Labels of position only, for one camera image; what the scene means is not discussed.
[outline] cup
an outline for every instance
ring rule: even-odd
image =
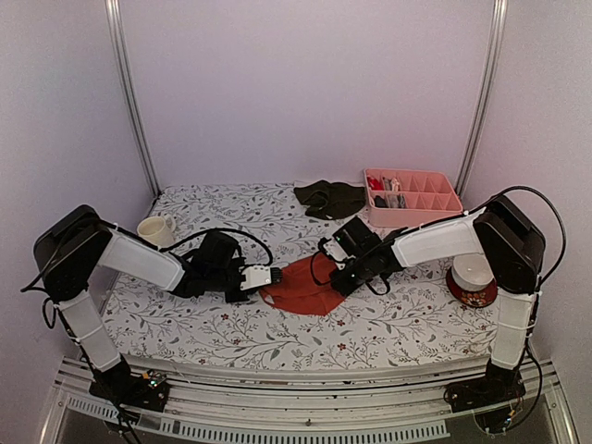
[[[173,231],[176,226],[171,215],[147,217],[138,225],[138,235],[152,245],[166,248],[175,243]]]

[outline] pink compartment box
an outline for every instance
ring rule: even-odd
[[[368,177],[375,178],[380,183],[384,183],[384,179],[395,179],[400,185],[399,191],[373,191],[368,185]],[[448,178],[442,173],[371,168],[364,171],[364,183],[370,207],[368,219],[375,227],[417,227],[463,212],[461,200]],[[376,207],[376,196],[382,197],[388,204],[397,200],[392,196],[399,194],[404,196],[405,208]]]

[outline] leaf pattern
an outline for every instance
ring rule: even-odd
[[[175,217],[178,239],[211,227],[248,231],[271,248],[274,265],[285,266],[314,253],[319,239],[345,222],[306,216],[292,189],[291,183],[171,187],[153,214]],[[367,222],[365,211],[358,216]],[[237,239],[248,262],[265,260],[254,242]],[[188,242],[177,253],[197,245]],[[449,266],[450,260],[439,260],[408,268],[391,278],[389,294],[360,288],[327,316],[282,312],[258,295],[244,304],[225,304],[216,293],[183,300],[121,275],[104,321],[122,352],[189,364],[301,371],[488,354],[497,303],[472,309],[457,302],[444,281]]]

